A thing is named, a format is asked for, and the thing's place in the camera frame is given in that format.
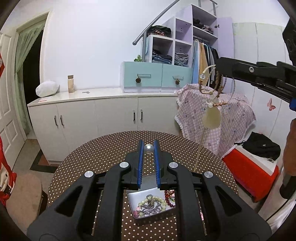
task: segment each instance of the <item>black bag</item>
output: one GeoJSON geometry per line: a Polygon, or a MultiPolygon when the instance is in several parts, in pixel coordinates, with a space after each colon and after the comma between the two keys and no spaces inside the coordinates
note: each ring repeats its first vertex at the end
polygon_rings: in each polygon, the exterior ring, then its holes
{"type": "Polygon", "coordinates": [[[242,144],[242,147],[248,152],[274,161],[281,154],[281,148],[278,144],[272,142],[267,136],[255,132],[251,133],[247,141],[235,144],[242,144]]]}

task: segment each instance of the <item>green curtain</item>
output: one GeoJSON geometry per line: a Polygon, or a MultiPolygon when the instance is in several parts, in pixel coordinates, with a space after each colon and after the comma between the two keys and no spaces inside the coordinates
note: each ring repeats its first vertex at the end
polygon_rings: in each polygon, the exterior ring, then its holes
{"type": "Polygon", "coordinates": [[[45,22],[46,20],[40,21],[21,31],[17,41],[17,50],[15,54],[15,94],[17,100],[16,108],[20,114],[22,127],[24,128],[26,134],[29,134],[32,127],[30,124],[29,114],[25,101],[22,66],[31,47],[33,46],[33,43],[36,41],[38,35],[43,30],[45,22]]]}

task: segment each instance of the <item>white pillow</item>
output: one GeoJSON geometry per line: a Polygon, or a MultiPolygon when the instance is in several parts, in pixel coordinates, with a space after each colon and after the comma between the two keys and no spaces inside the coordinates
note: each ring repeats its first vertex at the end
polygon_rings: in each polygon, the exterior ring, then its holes
{"type": "Polygon", "coordinates": [[[53,81],[45,81],[36,88],[36,95],[39,97],[46,97],[57,92],[59,85],[53,81]]]}

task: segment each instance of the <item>metal railing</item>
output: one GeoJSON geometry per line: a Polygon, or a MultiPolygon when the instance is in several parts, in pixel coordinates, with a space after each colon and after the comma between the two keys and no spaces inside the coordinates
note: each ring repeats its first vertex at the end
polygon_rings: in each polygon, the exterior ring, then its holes
{"type": "MultiPolygon", "coordinates": [[[[147,30],[156,23],[156,21],[158,19],[160,19],[160,17],[162,15],[164,15],[172,6],[174,6],[177,2],[179,2],[180,0],[175,0],[171,5],[169,5],[165,10],[163,10],[141,33],[140,35],[135,39],[135,41],[133,41],[133,45],[137,45],[137,43],[139,42],[139,40],[143,37],[143,46],[142,46],[142,62],[145,62],[145,55],[146,55],[146,39],[147,39],[147,30]]],[[[209,0],[213,3],[213,11],[214,11],[214,15],[216,16],[216,6],[217,3],[214,2],[213,0],[209,0]]],[[[198,0],[198,6],[201,7],[201,0],[198,0]]]]}

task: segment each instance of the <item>door frame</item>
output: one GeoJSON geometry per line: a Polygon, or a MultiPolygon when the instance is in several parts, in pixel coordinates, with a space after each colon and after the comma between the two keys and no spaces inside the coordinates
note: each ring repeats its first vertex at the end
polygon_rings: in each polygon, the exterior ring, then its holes
{"type": "Polygon", "coordinates": [[[22,133],[22,137],[24,138],[24,140],[27,139],[27,135],[22,127],[22,123],[21,123],[21,119],[20,119],[20,113],[18,110],[17,99],[16,99],[16,94],[15,94],[15,82],[14,82],[14,79],[15,79],[15,54],[16,54],[16,50],[17,50],[17,42],[18,42],[18,38],[19,38],[21,31],[32,26],[35,23],[38,23],[38,22],[46,19],[44,30],[43,30],[42,41],[41,41],[40,63],[39,63],[40,83],[44,82],[44,58],[45,58],[45,45],[46,45],[45,43],[46,43],[46,38],[48,35],[48,25],[49,25],[51,17],[52,17],[52,9],[48,9],[42,13],[39,13],[36,17],[33,17],[32,19],[26,20],[25,23],[23,23],[22,25],[19,25],[15,30],[15,40],[13,43],[12,61],[11,61],[11,63],[12,63],[12,66],[11,66],[11,73],[12,73],[11,88],[12,88],[13,104],[15,106],[15,112],[16,112],[16,116],[17,116],[17,122],[20,127],[20,131],[22,133]]]}

